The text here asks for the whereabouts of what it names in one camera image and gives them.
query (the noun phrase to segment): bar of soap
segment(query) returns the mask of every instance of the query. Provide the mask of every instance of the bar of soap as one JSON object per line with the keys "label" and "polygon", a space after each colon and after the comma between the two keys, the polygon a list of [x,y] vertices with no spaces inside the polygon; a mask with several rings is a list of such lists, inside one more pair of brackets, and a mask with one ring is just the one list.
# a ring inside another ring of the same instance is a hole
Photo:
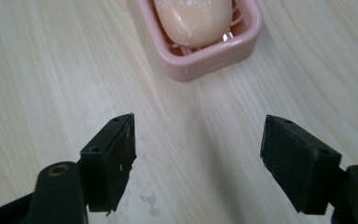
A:
{"label": "bar of soap", "polygon": [[170,39],[191,48],[213,44],[231,24],[231,0],[155,0],[155,6]]}

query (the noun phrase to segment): soap dish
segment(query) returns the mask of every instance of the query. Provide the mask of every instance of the soap dish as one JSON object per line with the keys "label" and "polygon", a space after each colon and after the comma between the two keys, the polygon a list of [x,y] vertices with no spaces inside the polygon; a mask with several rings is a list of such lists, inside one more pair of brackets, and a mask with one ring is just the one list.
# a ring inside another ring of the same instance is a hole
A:
{"label": "soap dish", "polygon": [[233,0],[232,22],[210,46],[190,49],[170,40],[153,0],[130,0],[129,9],[153,72],[187,82],[249,57],[260,33],[263,16],[255,0]]}

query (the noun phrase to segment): light wood surface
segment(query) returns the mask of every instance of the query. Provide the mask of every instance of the light wood surface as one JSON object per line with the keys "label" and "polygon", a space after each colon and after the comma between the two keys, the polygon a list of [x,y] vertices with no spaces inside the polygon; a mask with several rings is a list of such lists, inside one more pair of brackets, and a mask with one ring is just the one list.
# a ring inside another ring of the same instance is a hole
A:
{"label": "light wood surface", "polygon": [[125,0],[0,0],[0,205],[133,112],[129,185],[90,223],[329,223],[331,206],[296,213],[259,150],[272,114],[358,164],[358,0],[258,3],[251,57],[178,83],[152,70]]}

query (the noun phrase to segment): wood grain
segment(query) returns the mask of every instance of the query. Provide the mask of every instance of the wood grain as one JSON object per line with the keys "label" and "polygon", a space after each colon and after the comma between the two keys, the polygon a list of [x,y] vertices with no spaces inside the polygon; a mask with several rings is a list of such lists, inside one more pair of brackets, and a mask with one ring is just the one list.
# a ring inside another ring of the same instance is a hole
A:
{"label": "wood grain", "polygon": [[331,207],[296,213],[259,150],[272,114],[358,164],[358,1],[258,3],[250,58],[177,83],[148,63],[125,0],[0,0],[0,205],[133,112],[129,185],[90,223],[329,223]]}

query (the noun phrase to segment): tabletop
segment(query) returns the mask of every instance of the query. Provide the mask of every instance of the tabletop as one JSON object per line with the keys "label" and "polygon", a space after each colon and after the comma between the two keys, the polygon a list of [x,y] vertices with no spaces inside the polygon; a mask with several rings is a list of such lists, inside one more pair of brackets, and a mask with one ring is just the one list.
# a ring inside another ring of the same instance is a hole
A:
{"label": "tabletop", "polygon": [[125,0],[0,0],[0,205],[134,113],[131,179],[89,223],[330,223],[331,205],[296,212],[260,147],[270,114],[358,164],[358,0],[257,2],[252,55],[180,83],[153,70]]}

